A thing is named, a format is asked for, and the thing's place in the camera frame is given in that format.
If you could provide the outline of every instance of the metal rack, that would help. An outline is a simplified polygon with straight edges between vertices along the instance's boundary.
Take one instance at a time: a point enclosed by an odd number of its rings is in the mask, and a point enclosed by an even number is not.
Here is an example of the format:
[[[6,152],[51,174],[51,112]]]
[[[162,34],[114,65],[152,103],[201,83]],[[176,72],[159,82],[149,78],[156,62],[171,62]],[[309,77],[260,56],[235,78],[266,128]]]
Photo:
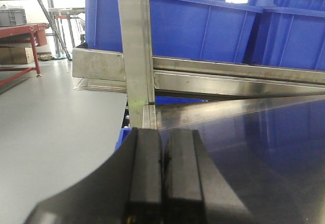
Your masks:
[[[34,55],[35,67],[34,68],[0,68],[0,72],[8,72],[8,71],[20,71],[19,73],[5,79],[0,80],[0,86],[5,85],[16,78],[23,76],[24,74],[36,70],[37,77],[41,77],[41,69],[39,66],[39,61],[37,59],[37,52],[36,52],[36,42],[40,44],[39,39],[45,39],[45,33],[43,33],[43,37],[39,37],[39,31],[43,31],[48,29],[49,26],[45,23],[36,23],[36,24],[26,24],[20,26],[13,26],[13,27],[0,27],[0,39],[17,36],[21,34],[29,34],[29,42],[31,43],[32,52]]]
[[[155,94],[212,100],[325,94],[325,73],[152,57],[149,0],[118,0],[123,53],[75,48],[77,89],[126,92],[133,127],[156,128]]]
[[[0,0],[0,1],[25,1],[25,0]],[[62,46],[62,48],[63,48],[63,50],[64,50],[64,52],[65,52],[65,54],[67,56],[67,58],[68,58],[68,60],[72,60],[71,57],[70,57],[70,54],[68,53],[67,48],[64,46],[63,39],[62,39],[59,31],[57,30],[57,27],[55,25],[54,20],[51,18],[50,14],[48,13],[46,8],[44,7],[42,0],[37,0],[37,1],[38,1],[39,5],[41,7],[46,19],[49,22],[51,29],[53,30],[54,35],[58,38],[58,40],[59,40],[59,42],[60,42],[60,44],[61,44],[61,46]]]

